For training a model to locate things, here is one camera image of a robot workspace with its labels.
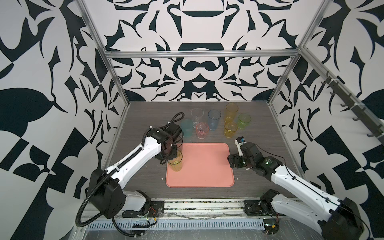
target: clear glass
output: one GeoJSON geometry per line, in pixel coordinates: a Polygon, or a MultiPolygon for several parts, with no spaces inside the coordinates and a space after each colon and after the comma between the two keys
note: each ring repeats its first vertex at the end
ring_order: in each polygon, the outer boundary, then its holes
{"type": "Polygon", "coordinates": [[[204,139],[209,132],[209,126],[205,122],[199,122],[196,125],[196,135],[200,139],[204,139]]]}
{"type": "Polygon", "coordinates": [[[192,115],[193,127],[196,128],[196,125],[199,122],[201,122],[201,120],[203,118],[204,111],[201,108],[194,108],[191,111],[191,115],[192,115]]]}
{"type": "Polygon", "coordinates": [[[173,171],[178,172],[181,170],[181,168],[183,167],[182,159],[183,154],[181,153],[181,151],[177,150],[177,157],[172,160],[168,160],[168,164],[173,171]]]}
{"type": "Polygon", "coordinates": [[[237,120],[237,126],[240,129],[244,129],[249,125],[250,122],[251,116],[249,116],[247,113],[242,113],[239,115],[239,118],[237,120]]]}
{"type": "Polygon", "coordinates": [[[225,106],[225,117],[224,117],[224,121],[225,122],[233,122],[233,120],[235,119],[236,117],[236,113],[237,111],[239,110],[239,107],[234,104],[234,103],[228,103],[226,106],[225,106]]]}
{"type": "Polygon", "coordinates": [[[220,121],[221,112],[218,110],[211,110],[208,112],[208,126],[209,130],[216,130],[220,121]]]}
{"type": "Polygon", "coordinates": [[[191,119],[183,119],[180,122],[181,130],[183,130],[183,137],[190,137],[193,134],[193,121],[191,119]]]}
{"type": "Polygon", "coordinates": [[[224,136],[231,138],[237,131],[237,124],[235,122],[226,122],[224,125],[224,136]]]}

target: wall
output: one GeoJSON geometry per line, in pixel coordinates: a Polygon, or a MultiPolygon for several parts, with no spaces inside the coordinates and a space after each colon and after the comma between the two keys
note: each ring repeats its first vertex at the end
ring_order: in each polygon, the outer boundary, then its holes
{"type": "MultiPolygon", "coordinates": [[[[164,51],[295,49],[321,0],[85,2],[107,50],[164,51]]],[[[268,100],[288,58],[115,59],[114,65],[133,101],[268,100]]]]}
{"type": "MultiPolygon", "coordinates": [[[[376,0],[335,0],[308,44],[379,118],[383,115],[383,8],[376,0]]],[[[359,205],[375,238],[384,237],[384,147],[332,96],[301,58],[273,102],[295,158],[311,183],[359,205]]],[[[366,239],[365,231],[361,239],[366,239]]]]}
{"type": "Polygon", "coordinates": [[[65,239],[124,103],[71,0],[0,3],[2,239],[65,239]]]}

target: drinking glass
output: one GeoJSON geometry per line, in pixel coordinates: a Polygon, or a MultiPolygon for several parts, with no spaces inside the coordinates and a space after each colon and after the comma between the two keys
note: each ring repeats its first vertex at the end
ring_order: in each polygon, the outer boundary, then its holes
{"type": "Polygon", "coordinates": [[[209,132],[209,126],[205,122],[199,122],[196,125],[196,135],[200,139],[204,139],[209,132]]]}
{"type": "Polygon", "coordinates": [[[246,113],[242,113],[239,115],[237,126],[240,129],[244,129],[249,125],[250,122],[251,122],[251,116],[249,116],[246,113]]]}
{"type": "Polygon", "coordinates": [[[237,124],[235,122],[226,122],[224,125],[224,136],[231,138],[237,131],[237,124]]]}
{"type": "Polygon", "coordinates": [[[201,122],[201,119],[203,118],[204,111],[201,108],[194,108],[191,111],[192,120],[193,120],[193,127],[196,128],[196,125],[201,122]]]}
{"type": "Polygon", "coordinates": [[[221,113],[217,110],[211,110],[208,112],[208,126],[209,130],[216,130],[220,121],[221,113]]]}
{"type": "Polygon", "coordinates": [[[224,121],[225,122],[233,122],[233,120],[235,119],[236,117],[236,113],[237,111],[239,110],[239,107],[234,104],[234,103],[228,103],[226,106],[225,106],[225,117],[224,117],[224,121]]]}
{"type": "Polygon", "coordinates": [[[193,122],[191,119],[183,119],[180,122],[181,130],[183,130],[183,137],[190,137],[193,134],[193,122]]]}
{"type": "Polygon", "coordinates": [[[181,170],[181,168],[183,167],[183,163],[181,161],[182,159],[183,154],[181,153],[181,151],[177,150],[177,157],[172,160],[168,160],[168,164],[173,171],[178,172],[181,170]]]}

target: pink tray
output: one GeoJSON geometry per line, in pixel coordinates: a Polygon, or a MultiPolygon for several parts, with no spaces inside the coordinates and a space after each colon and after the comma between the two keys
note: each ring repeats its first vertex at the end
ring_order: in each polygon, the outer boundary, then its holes
{"type": "Polygon", "coordinates": [[[227,157],[229,147],[219,143],[184,143],[183,166],[178,172],[167,164],[168,187],[231,187],[235,183],[227,157]]]}

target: pink glass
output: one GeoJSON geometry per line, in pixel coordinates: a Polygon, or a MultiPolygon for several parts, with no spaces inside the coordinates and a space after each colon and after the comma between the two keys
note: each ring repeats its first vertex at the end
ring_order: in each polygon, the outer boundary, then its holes
{"type": "Polygon", "coordinates": [[[209,126],[205,122],[199,122],[196,125],[196,135],[199,139],[204,139],[209,132],[209,126]]]}

